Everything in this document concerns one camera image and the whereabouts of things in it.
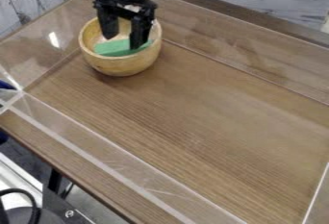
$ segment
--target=green sponge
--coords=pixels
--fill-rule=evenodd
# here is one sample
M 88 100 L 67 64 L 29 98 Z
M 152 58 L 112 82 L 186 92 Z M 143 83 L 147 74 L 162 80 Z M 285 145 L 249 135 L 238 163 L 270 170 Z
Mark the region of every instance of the green sponge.
M 143 51 L 150 45 L 151 40 L 148 40 L 138 49 L 131 50 L 130 39 L 127 38 L 98 43 L 95 45 L 94 52 L 104 57 L 123 57 Z

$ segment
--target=tabletop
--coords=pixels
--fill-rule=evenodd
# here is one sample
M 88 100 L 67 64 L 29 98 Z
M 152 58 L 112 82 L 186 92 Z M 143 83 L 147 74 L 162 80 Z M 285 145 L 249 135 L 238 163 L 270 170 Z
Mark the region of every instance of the tabletop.
M 0 127 L 134 223 L 302 223 L 329 162 L 329 37 L 215 0 L 154 0 L 155 65 L 112 78 L 71 0 L 0 42 Z

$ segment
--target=wooden table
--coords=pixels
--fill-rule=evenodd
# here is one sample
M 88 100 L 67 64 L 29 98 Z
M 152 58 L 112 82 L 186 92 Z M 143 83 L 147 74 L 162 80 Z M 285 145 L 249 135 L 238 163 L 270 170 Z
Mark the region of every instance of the wooden table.
M 77 45 L 91 1 L 1 41 L 21 88 L 3 130 L 132 222 L 301 223 L 329 162 L 329 37 L 215 0 L 154 0 L 160 57 L 111 78 Z

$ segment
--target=wooden bowl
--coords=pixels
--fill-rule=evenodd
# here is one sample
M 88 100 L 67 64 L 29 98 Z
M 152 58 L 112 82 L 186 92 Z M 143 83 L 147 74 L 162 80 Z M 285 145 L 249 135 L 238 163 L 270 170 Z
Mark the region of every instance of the wooden bowl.
M 119 35 L 111 40 L 128 38 L 131 23 L 128 20 L 119 20 Z M 79 44 L 83 56 L 88 64 L 103 74 L 111 76 L 130 76 L 144 71 L 155 62 L 162 42 L 162 28 L 158 21 L 154 22 L 150 36 L 152 43 L 148 48 L 136 54 L 123 57 L 104 57 L 94 52 L 94 46 L 107 41 L 102 35 L 98 18 L 90 20 L 81 28 Z

